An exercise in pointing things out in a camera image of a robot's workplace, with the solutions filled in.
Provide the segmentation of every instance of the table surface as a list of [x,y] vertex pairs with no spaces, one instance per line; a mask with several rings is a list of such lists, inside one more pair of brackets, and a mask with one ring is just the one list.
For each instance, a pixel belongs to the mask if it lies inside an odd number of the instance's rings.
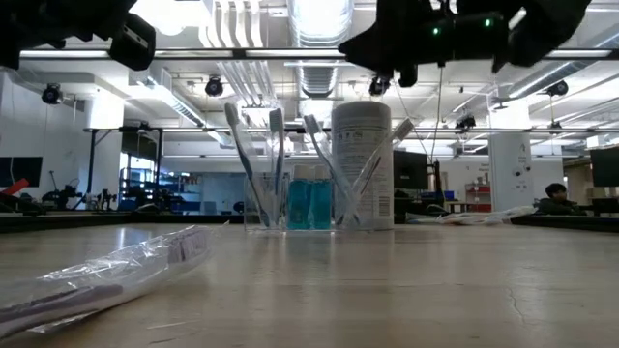
[[[181,225],[0,235],[40,276]],[[517,226],[248,234],[163,288],[0,347],[617,347],[619,236]]]

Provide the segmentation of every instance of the person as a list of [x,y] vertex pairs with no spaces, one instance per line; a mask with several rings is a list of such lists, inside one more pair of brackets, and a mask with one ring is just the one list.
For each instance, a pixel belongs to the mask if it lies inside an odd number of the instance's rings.
[[548,198],[540,200],[538,213],[562,216],[586,216],[578,205],[568,200],[568,189],[561,184],[550,184],[545,188]]

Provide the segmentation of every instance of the white plastic container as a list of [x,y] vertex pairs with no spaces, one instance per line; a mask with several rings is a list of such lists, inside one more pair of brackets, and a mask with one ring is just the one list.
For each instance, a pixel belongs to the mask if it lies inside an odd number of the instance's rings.
[[[366,161],[391,131],[391,109],[378,101],[353,101],[338,106],[332,114],[333,157],[352,185]],[[336,217],[343,213],[340,192],[336,194]],[[378,164],[359,206],[364,229],[394,227],[394,156],[391,148]]]

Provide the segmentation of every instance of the ceiling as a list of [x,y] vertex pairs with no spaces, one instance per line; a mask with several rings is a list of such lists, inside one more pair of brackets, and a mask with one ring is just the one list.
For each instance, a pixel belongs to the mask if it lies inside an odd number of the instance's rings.
[[[202,4],[201,1],[184,1],[184,3],[189,4],[187,5],[189,7],[186,8],[188,14],[195,14],[191,6],[201,6]],[[372,25],[375,17],[373,4],[375,2],[368,0],[355,1],[351,27],[352,35],[358,34]],[[291,39],[286,2],[263,0],[260,1],[260,8],[260,32],[265,46],[290,47]],[[587,12],[575,35],[565,43],[564,47],[586,48],[593,38],[619,23],[619,16],[617,15],[619,0],[593,1],[590,9],[591,11]],[[179,35],[166,36],[158,33],[158,49],[202,48],[203,46],[198,39],[197,20],[186,16],[185,25],[188,26]],[[68,44],[68,48],[105,46],[107,46],[107,43],[101,41],[82,43],[79,40],[71,40]],[[269,74],[273,80],[278,100],[285,110],[286,121],[294,121],[299,117],[300,91],[296,81],[296,68],[291,67],[291,64],[294,65],[294,62],[268,62]],[[419,127],[435,127],[437,126],[437,119],[452,127],[455,119],[460,115],[458,112],[452,111],[472,97],[489,94],[497,86],[518,83],[537,71],[560,64],[562,63],[542,62],[530,69],[508,66],[497,75],[490,72],[490,62],[486,61],[449,63],[442,72],[434,65],[424,65],[420,67],[419,83],[416,86],[406,89],[398,89],[392,86],[384,96],[376,100],[390,106],[394,124],[409,116],[415,120]],[[183,122],[179,120],[180,116],[167,104],[140,94],[139,86],[135,86],[134,81],[129,78],[130,74],[127,69],[115,62],[37,61],[24,62],[22,66],[23,70],[35,72],[92,73],[118,88],[122,92],[123,98],[131,101],[128,102],[126,108],[126,119],[143,119],[154,125],[166,127],[183,125]],[[234,95],[229,84],[225,82],[225,77],[223,78],[224,93],[222,97],[209,98],[204,92],[205,84],[210,75],[222,75],[217,62],[156,61],[150,71],[160,69],[165,69],[171,74],[173,90],[183,96],[194,109],[199,110],[207,121],[209,119],[220,120],[223,104],[238,100],[238,96]],[[602,102],[616,98],[616,91],[619,91],[619,78],[617,77],[619,77],[619,63],[600,62],[565,78],[570,86],[570,93],[565,97],[555,98],[552,107],[549,107],[548,96],[533,95],[528,97],[532,125],[547,126],[552,117],[557,119],[566,115],[577,115],[578,112],[594,108]],[[353,66],[340,67],[337,87],[331,96],[334,107],[344,102],[369,100],[368,83],[371,78],[372,73],[367,70]],[[477,119],[478,127],[483,127],[486,123],[485,98],[485,96],[478,97],[477,102],[469,104]],[[605,108],[601,112],[593,112],[575,118],[573,121],[571,121],[573,117],[566,116],[564,120],[569,127],[595,127],[600,124],[608,124],[613,120],[619,122],[617,109],[619,109],[619,102],[616,107]],[[440,122],[438,126],[442,127],[443,122]],[[584,134],[571,136],[574,139],[584,137]]]

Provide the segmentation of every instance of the blue mouthwash bottle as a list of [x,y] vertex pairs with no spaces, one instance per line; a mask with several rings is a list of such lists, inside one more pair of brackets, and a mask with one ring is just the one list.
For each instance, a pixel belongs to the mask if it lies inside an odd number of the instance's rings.
[[310,201],[313,167],[297,164],[288,187],[288,223],[290,230],[310,229]]
[[311,227],[314,229],[331,229],[331,173],[324,165],[314,168],[314,181],[311,185]]

